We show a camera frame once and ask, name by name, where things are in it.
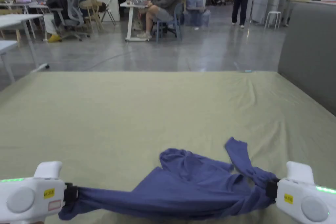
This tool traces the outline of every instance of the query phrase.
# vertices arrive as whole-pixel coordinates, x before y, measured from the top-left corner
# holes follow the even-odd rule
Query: blue shirt
[[[71,220],[80,213],[106,209],[146,218],[206,220],[274,204],[265,189],[276,176],[251,165],[247,143],[232,137],[225,149],[241,174],[231,174],[232,164],[168,149],[160,154],[162,168],[156,167],[132,192],[79,187],[78,200],[58,216]],[[254,181],[253,188],[248,178]]]

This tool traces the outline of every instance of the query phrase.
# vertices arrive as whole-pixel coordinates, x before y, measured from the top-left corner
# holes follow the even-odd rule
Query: shirt sleeve
[[[168,8],[175,0],[159,0],[155,1],[155,5],[160,8]]]

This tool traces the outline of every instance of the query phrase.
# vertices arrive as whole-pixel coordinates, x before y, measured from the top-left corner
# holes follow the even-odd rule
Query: green led light
[[[3,182],[16,182],[16,181],[23,181],[23,178],[20,179],[4,179],[4,180],[0,180],[1,183]]]
[[[327,192],[327,193],[336,194],[336,190],[333,190],[333,189],[330,189],[330,188],[325,188],[325,187],[317,186],[316,189],[318,191],[321,191],[321,192]]]

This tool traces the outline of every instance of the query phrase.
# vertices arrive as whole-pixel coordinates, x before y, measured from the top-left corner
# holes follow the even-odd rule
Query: black pants
[[[28,13],[29,14],[37,14],[37,9],[28,9]],[[36,25],[36,27],[40,27],[40,19],[39,18],[35,18],[33,19],[34,24]]]
[[[247,2],[249,0],[235,0],[233,3],[233,12],[232,12],[232,22],[236,23],[237,22],[237,15],[238,15],[238,10],[240,8],[240,23],[239,25],[244,25],[245,20],[246,20],[246,9],[247,9]]]

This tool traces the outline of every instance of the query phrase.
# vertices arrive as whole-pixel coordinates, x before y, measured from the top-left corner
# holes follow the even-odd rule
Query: mattress
[[[275,72],[34,73],[0,93],[0,131],[3,179],[59,160],[66,182],[131,191],[167,148],[229,163],[223,145],[233,136],[248,143],[254,166],[278,178],[292,160],[310,165],[317,184],[336,181],[336,118]],[[95,211],[70,223],[187,222]],[[271,206],[188,223],[295,222]]]

